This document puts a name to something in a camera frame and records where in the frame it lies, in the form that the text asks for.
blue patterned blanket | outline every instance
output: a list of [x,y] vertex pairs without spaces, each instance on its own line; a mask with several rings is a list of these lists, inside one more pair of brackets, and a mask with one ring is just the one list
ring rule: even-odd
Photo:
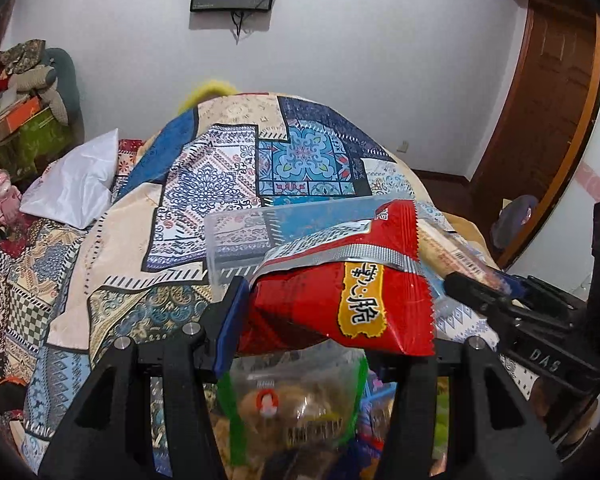
[[[79,250],[63,255],[67,277],[41,337],[26,400],[23,452],[30,466],[37,470],[67,407],[117,336],[164,338],[210,302],[207,214],[389,192],[422,199],[404,168],[340,114],[300,98],[218,98],[167,124],[119,181],[117,202],[80,238]],[[451,229],[433,204],[427,207]],[[250,250],[263,253],[270,226],[245,228],[253,236]],[[481,333],[495,342],[469,309],[438,329],[459,338]],[[154,381],[154,457],[158,471],[168,473],[161,406]]]

patterned bedspread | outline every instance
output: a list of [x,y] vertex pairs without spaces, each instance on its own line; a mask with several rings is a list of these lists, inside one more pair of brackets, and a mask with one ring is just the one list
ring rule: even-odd
[[[79,231],[31,219],[26,241],[0,243],[0,375],[30,381],[23,454],[37,470],[91,367],[120,335],[165,338],[211,300],[203,218],[209,212],[401,192],[422,184],[367,134],[327,106],[247,94],[202,103],[167,124],[134,165],[121,141],[118,198]],[[433,204],[430,215],[447,230]],[[263,253],[254,234],[250,250]],[[451,338],[497,339],[470,309],[438,320]],[[506,363],[519,386],[532,376]],[[152,383],[154,456],[168,472],[161,385]]]

yellow label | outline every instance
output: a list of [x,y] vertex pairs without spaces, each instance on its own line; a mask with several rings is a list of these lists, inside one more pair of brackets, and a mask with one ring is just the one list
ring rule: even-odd
[[384,266],[369,262],[345,262],[338,325],[348,337],[378,337],[386,328],[382,302]]

orange box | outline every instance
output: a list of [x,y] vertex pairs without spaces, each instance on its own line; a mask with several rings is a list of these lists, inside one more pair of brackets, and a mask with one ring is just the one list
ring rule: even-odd
[[40,99],[32,97],[24,101],[0,119],[0,140],[6,139],[30,118],[40,111]]

plastic container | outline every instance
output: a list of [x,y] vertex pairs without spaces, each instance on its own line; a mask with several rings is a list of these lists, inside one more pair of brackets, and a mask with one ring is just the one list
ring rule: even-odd
[[391,200],[412,199],[411,194],[391,193],[207,215],[206,264],[214,301],[222,299],[232,277],[249,279],[273,247],[336,224],[373,218],[376,209]]

